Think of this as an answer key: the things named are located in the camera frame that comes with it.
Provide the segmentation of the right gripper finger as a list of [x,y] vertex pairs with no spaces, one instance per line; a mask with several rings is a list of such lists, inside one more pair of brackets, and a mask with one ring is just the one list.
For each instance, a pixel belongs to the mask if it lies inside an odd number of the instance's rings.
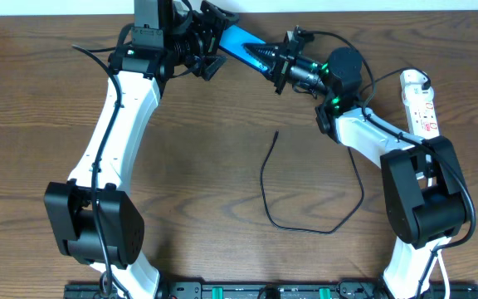
[[280,50],[279,43],[244,43],[245,51],[258,61],[269,61],[277,57]]
[[280,78],[280,63],[275,62],[269,65],[260,64],[261,73],[268,81],[277,81]]

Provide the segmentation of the blue Galaxy smartphone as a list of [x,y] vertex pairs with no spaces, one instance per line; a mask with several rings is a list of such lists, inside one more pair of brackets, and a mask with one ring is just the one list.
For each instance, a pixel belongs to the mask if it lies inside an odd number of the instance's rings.
[[260,46],[266,43],[241,27],[232,25],[222,33],[219,49],[266,76],[268,68],[246,50],[246,44]]

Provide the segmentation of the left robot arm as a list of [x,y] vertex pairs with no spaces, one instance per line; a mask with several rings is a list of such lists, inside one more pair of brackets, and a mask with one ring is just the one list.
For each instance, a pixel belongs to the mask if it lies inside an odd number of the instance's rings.
[[64,183],[51,182],[44,204],[61,254],[100,272],[96,298],[154,298],[160,275],[142,251],[144,220],[129,198],[145,128],[175,68],[210,80],[224,64],[217,49],[238,21],[210,2],[138,1],[108,59],[103,110],[90,142]]

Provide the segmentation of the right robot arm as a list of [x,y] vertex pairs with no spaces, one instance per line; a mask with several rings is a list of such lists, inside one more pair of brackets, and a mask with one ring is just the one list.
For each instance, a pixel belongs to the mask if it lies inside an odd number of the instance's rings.
[[247,32],[237,35],[235,56],[258,70],[277,91],[319,100],[316,121],[322,134],[348,151],[357,151],[380,168],[386,214],[396,236],[390,262],[370,298],[467,298],[470,287],[431,284],[442,253],[468,242],[476,229],[476,210],[452,142],[439,133],[432,82],[423,71],[399,71],[408,130],[379,118],[369,107],[378,81],[368,84],[369,64],[343,40],[325,61],[304,55],[315,32],[296,28],[282,42],[267,43]]

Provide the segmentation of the white charger adapter plug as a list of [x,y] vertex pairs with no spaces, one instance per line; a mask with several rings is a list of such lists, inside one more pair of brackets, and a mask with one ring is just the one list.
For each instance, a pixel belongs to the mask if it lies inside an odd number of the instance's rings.
[[422,89],[421,85],[411,84],[402,88],[402,103],[406,106],[415,105],[423,102],[432,102],[434,99],[434,90],[429,87]]

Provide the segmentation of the white power strip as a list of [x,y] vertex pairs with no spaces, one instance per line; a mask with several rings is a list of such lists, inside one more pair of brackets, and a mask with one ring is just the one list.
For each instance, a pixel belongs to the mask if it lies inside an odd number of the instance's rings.
[[[423,90],[431,87],[427,76],[415,69],[405,70],[400,75],[401,89],[405,85],[418,84]],[[424,139],[432,139],[440,134],[434,101],[405,106],[409,132]]]

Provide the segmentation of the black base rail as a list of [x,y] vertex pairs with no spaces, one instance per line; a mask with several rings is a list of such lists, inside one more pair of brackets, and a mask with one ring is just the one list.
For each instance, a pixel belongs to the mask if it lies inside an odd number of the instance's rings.
[[[443,284],[432,283],[420,298],[445,298]],[[65,299],[100,298],[99,288],[91,284],[69,284],[64,288]],[[372,282],[340,282],[324,285],[260,285],[260,284],[201,284],[200,282],[176,282],[161,287],[157,298],[173,299],[337,299],[337,298],[393,298],[386,289]],[[478,299],[476,284],[453,283],[450,296],[453,299]]]

